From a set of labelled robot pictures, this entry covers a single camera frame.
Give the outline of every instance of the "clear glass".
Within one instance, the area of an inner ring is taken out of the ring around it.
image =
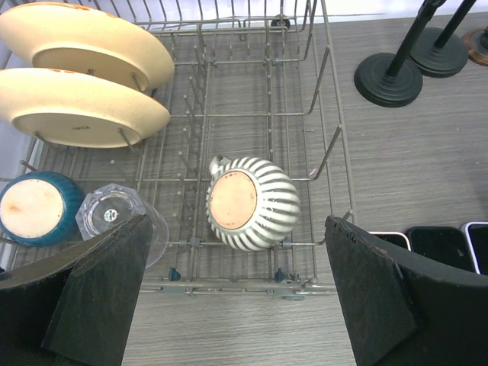
[[[147,214],[152,223],[152,241],[146,268],[164,254],[169,240],[168,224],[156,209],[137,192],[123,185],[109,184],[87,194],[76,214],[84,240],[89,240],[137,214]]]

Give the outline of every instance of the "striped mug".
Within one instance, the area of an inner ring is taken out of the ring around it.
[[[217,238],[233,249],[268,249],[283,240],[300,215],[291,179],[260,158],[215,156],[207,191],[207,217]]]

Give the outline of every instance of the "black round base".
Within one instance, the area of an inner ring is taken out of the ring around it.
[[[405,60],[396,77],[387,75],[395,55],[378,53],[364,59],[356,69],[358,92],[381,107],[398,108],[415,101],[422,90],[422,74],[415,63]]]
[[[434,46],[441,28],[426,28],[410,51],[410,59],[423,75],[448,78],[460,72],[467,63],[467,46],[456,34],[442,47]]]
[[[463,36],[469,49],[470,60],[478,65],[488,66],[488,35],[485,28],[473,29]]]

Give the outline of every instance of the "metal wire rack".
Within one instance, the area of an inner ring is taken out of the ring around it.
[[[357,217],[325,1],[269,0],[257,2],[260,9],[255,0],[78,3],[132,21],[166,45],[176,73],[151,95],[170,110],[172,121],[123,149],[55,146],[37,135],[20,173],[62,172],[87,192],[111,182],[137,189],[170,229],[169,248],[146,270],[142,291],[287,299],[335,294],[332,281],[321,281],[327,271],[318,258],[326,255],[319,253],[323,223],[329,214],[353,222]],[[1,11],[10,6],[0,0]],[[11,67],[11,59],[9,54],[0,67]],[[290,238],[256,253],[233,251],[216,239],[204,212],[214,155],[259,156],[289,174],[303,203]],[[1,240],[0,258],[8,256],[8,268],[73,245],[26,249]]]

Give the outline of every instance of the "smartphone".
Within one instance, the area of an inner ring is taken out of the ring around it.
[[[462,230],[470,247],[476,273],[488,275],[488,223],[467,223]]]
[[[416,226],[406,231],[412,252],[451,267],[475,271],[464,233],[449,226]]]
[[[410,248],[409,238],[407,238],[405,234],[396,233],[394,231],[371,231],[370,234],[373,234],[374,236],[384,240],[385,242],[391,242],[392,244],[399,246],[400,248],[404,248],[410,251],[412,250]]]

